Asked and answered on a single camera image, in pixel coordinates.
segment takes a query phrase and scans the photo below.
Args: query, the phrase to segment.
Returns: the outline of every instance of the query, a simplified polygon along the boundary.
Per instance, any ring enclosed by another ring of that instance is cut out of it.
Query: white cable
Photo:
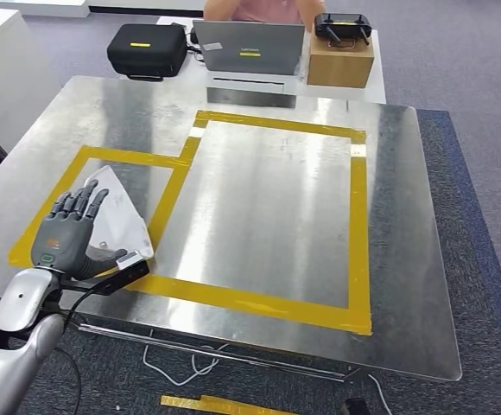
[[[381,390],[381,385],[379,384],[379,382],[375,379],[373,375],[368,374],[371,380],[375,382],[375,384],[377,386],[377,390],[379,391],[379,396],[381,397],[381,400],[382,401],[383,405],[385,405],[385,410],[387,411],[388,415],[392,415],[392,412],[391,412],[390,409],[388,409],[388,405],[387,405],[387,402],[385,401],[385,397],[383,396],[383,391]]]
[[[151,333],[149,336],[152,337],[153,332],[154,332],[154,330],[151,330]],[[228,346],[229,346],[229,344],[224,344],[224,345],[220,346],[217,349],[214,349],[214,348],[212,348],[211,346],[202,346],[202,347],[203,348],[209,348],[209,349],[211,349],[211,350],[222,350],[222,349],[226,348]],[[169,380],[170,382],[171,382],[173,385],[175,385],[175,386],[186,385],[186,384],[191,382],[192,380],[196,378],[197,376],[205,376],[206,374],[209,374],[213,368],[214,368],[214,366],[216,366],[219,363],[218,359],[213,359],[212,363],[209,364],[207,367],[203,367],[202,369],[197,369],[197,366],[195,365],[195,356],[194,354],[192,354],[191,356],[191,365],[193,367],[193,371],[195,371],[195,373],[192,374],[191,376],[189,376],[189,378],[187,378],[186,380],[183,380],[182,382],[176,382],[175,380],[172,379],[171,375],[165,372],[164,370],[162,370],[159,367],[153,366],[151,363],[149,363],[147,361],[147,350],[149,350],[149,345],[148,344],[146,346],[145,346],[145,351],[143,353],[143,364],[143,365],[145,365],[146,367],[149,367],[152,370],[156,370],[159,374],[162,374],[162,376],[165,377],[166,379]]]

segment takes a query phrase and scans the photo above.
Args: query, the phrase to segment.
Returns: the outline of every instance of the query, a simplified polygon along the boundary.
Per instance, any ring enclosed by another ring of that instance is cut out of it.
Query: stainless steel tabletop
[[[188,136],[204,132],[167,223],[153,225],[161,237],[152,273],[348,307],[351,140],[214,120],[201,130],[195,114],[348,127],[367,137],[371,335],[134,290],[91,297],[80,310],[438,380],[461,377],[415,110],[307,97],[289,103],[293,108],[207,101],[204,88],[176,82],[72,79],[0,165],[0,296],[15,272],[9,252],[82,145],[178,156]],[[173,175],[164,166],[90,158],[74,185],[103,164],[147,223]]]

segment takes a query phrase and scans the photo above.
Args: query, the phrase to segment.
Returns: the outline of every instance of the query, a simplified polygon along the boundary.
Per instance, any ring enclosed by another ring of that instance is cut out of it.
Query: metal table
[[[415,110],[208,94],[176,82],[71,80],[0,165],[0,295],[16,271],[10,264],[29,266],[38,215],[109,164],[157,244],[153,275],[90,297],[84,313],[461,377]]]

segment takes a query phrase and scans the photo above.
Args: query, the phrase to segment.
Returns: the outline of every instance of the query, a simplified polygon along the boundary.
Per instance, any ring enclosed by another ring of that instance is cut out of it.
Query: white cabinet
[[[12,150],[60,90],[22,15],[0,9],[1,146]]]

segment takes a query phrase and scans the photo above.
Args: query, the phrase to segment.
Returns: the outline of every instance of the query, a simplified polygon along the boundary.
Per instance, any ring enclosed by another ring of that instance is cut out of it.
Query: laptop
[[[209,71],[293,75],[304,26],[261,22],[193,22]]]

